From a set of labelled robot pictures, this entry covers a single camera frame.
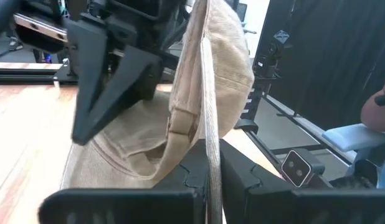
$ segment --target desk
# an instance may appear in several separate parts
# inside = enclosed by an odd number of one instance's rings
[[[76,94],[76,87],[0,86],[0,224],[37,224],[40,203],[59,189]],[[280,177],[242,130],[224,139]]]

